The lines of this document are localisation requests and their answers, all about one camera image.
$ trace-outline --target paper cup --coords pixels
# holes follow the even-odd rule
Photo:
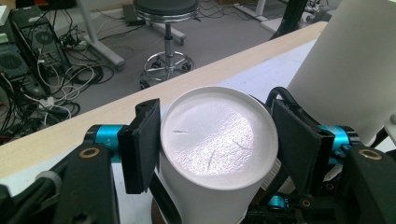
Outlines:
[[[183,223],[238,223],[271,170],[276,126],[252,97],[203,87],[163,117],[160,179]]]

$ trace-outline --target chrome stool base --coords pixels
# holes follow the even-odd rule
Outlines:
[[[144,73],[151,80],[165,81],[170,77],[190,72],[195,68],[192,59],[180,52],[175,51],[173,57],[173,65],[167,64],[166,52],[160,52],[152,55],[145,62]]]

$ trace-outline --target floor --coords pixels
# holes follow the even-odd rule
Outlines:
[[[214,0],[202,0],[200,3],[198,21],[183,21],[172,25],[187,36],[183,46],[175,41],[175,50],[189,55],[197,68],[259,45],[272,35],[263,29],[258,21],[247,17],[233,6],[221,6]],[[264,16],[268,19],[280,17],[285,7],[284,3],[276,0],[267,1]],[[84,30],[78,9],[72,8],[68,11],[78,29]],[[126,64],[106,83],[92,85],[80,94],[75,100],[81,106],[80,114],[140,91],[139,81],[144,62],[150,55],[164,50],[161,30],[150,26],[127,27],[124,20],[113,19],[121,17],[121,10],[92,13],[92,22],[99,39],[129,32],[103,40],[104,44],[126,60]],[[64,14],[59,13],[57,18],[55,30],[61,35],[67,31],[68,24],[64,23]],[[76,53],[70,54],[81,58]],[[81,63],[72,57],[70,61],[73,64]],[[102,60],[101,63],[108,64],[106,60]],[[111,75],[111,71],[106,68],[104,73],[105,77]]]

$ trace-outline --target gray floor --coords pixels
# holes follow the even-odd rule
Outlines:
[[[269,19],[279,17],[285,7],[285,4],[276,0],[268,1],[264,16]],[[263,29],[258,21],[247,18],[231,6],[220,6],[214,0],[201,1],[199,18],[200,21],[191,20],[173,24],[174,28],[187,36],[183,46],[176,41],[175,50],[189,55],[196,67],[252,48],[267,41],[272,35]],[[93,20],[96,30],[101,27],[99,38],[134,29],[126,27],[123,21],[109,21],[109,19],[108,16],[100,15]],[[83,29],[83,25],[80,24],[78,29]],[[108,82],[90,86],[75,100],[81,105],[80,114],[140,91],[139,80],[144,62],[150,55],[164,50],[163,33],[149,26],[121,37],[106,39],[104,43],[126,59],[127,63]],[[71,62],[80,63],[72,58]],[[105,74],[108,76],[110,72],[105,70]]]

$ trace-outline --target table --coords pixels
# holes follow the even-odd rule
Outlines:
[[[32,167],[35,167],[37,173],[50,168],[49,164],[51,162],[56,163],[67,152],[82,142],[85,132],[92,125],[129,124],[135,116],[135,105],[149,99],[160,98],[161,106],[167,107],[186,91],[230,81],[237,75],[269,61],[275,56],[312,42],[319,37],[325,26],[326,22],[313,24],[1,146],[0,183],[10,183],[9,179],[13,177],[14,179],[11,181],[13,184],[8,185],[11,188],[11,193],[15,194],[20,189],[24,189],[23,185],[27,184],[21,173],[32,170]],[[272,77],[263,74],[262,79],[265,82],[265,79],[270,80]],[[37,167],[38,164],[46,164],[47,166],[41,169],[41,166]],[[34,178],[35,171],[27,172],[29,177]],[[14,189],[17,187],[14,186],[16,182],[21,182],[20,189]],[[150,196],[138,195],[135,197],[140,200],[139,202],[144,203],[143,208],[150,206],[148,204]],[[138,215],[138,217],[146,216],[149,216],[149,214]]]

